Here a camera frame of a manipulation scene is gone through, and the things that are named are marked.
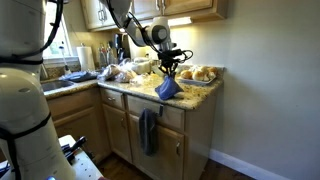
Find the drawer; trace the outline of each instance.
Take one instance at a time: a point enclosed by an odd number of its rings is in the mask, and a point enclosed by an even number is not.
[[[48,101],[53,120],[93,106],[92,91],[82,91]]]
[[[119,109],[124,109],[124,99],[123,93],[113,91],[110,89],[101,89],[101,98],[102,101],[112,107],[116,107]]]
[[[159,112],[160,103],[141,99],[135,96],[127,96],[128,110],[130,114],[140,116],[144,108],[148,108],[155,113]],[[185,111],[171,106],[163,106],[161,117],[157,118],[157,123],[171,127],[176,130],[184,131]]]

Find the baseboard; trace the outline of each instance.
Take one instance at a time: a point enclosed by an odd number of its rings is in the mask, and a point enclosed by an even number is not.
[[[280,175],[274,174],[270,171],[262,169],[260,167],[254,166],[247,162],[244,162],[240,159],[237,159],[233,156],[229,156],[220,151],[211,149],[210,150],[210,159],[223,164],[231,169],[234,169],[238,172],[241,172],[247,176],[250,176],[258,180],[289,180],[288,178],[282,177]]]

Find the cabinet handle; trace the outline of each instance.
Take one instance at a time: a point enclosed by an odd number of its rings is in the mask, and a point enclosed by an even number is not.
[[[102,11],[102,19],[103,19],[103,21],[106,21],[108,18],[107,18],[107,13],[106,13],[106,11],[105,10],[101,10]]]
[[[101,10],[98,11],[98,18],[100,21],[102,21]]]
[[[178,141],[177,146],[176,146],[176,153],[178,156],[180,156],[179,148],[180,148],[180,141]]]
[[[123,118],[121,118],[120,122],[121,122],[121,126],[123,127],[123,129],[126,129],[126,126],[124,125],[124,119]]]
[[[159,5],[159,2],[158,2],[159,0],[156,0],[156,9],[157,9],[157,11],[160,11],[160,5]]]
[[[166,0],[162,0],[162,7],[163,7],[163,10],[166,9]]]
[[[109,100],[109,101],[115,101],[115,100],[116,100],[116,98],[108,97],[108,100]]]

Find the kitchen counter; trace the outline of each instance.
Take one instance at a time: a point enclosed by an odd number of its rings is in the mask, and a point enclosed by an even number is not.
[[[69,87],[63,87],[63,88],[55,89],[52,91],[44,92],[44,95],[47,100],[50,100],[60,96],[73,94],[75,92],[84,91],[92,87],[97,87],[98,86],[97,82],[98,80],[89,80],[81,83],[74,83],[74,85]]]
[[[163,78],[156,74],[149,75],[144,78],[141,84],[118,83],[115,81],[98,81],[90,80],[81,83],[75,83],[72,86],[64,87],[52,91],[45,92],[47,100],[54,99],[60,96],[69,95],[75,92],[83,91],[91,87],[104,87],[115,91],[123,92],[137,97],[142,97],[148,100],[156,101],[164,105],[170,105],[181,109],[196,109],[200,104],[213,92],[215,92],[222,84],[222,78],[214,79],[210,84],[205,86],[196,86],[180,83],[179,86],[184,90],[176,94],[172,99],[162,101],[155,88],[163,82]]]
[[[177,93],[174,98],[166,101],[162,101],[154,90],[162,82],[163,78],[152,74],[146,77],[140,85],[117,83],[114,81],[98,82],[98,84],[100,87],[160,102],[164,105],[167,104],[181,109],[196,109],[211,93],[215,92],[223,84],[223,79],[216,78],[205,86],[184,84],[177,80],[177,83],[184,92]]]

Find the upper cabinet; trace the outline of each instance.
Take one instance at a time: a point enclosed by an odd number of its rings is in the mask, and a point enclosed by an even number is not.
[[[81,0],[87,28],[97,29],[114,25],[109,10],[99,0]]]
[[[227,16],[228,0],[133,0],[133,13],[139,20],[164,15],[189,16],[194,20],[219,20]]]
[[[159,0],[134,0],[132,9],[135,17],[139,20],[151,19],[161,15]]]
[[[161,0],[164,15],[211,8],[213,0]]]

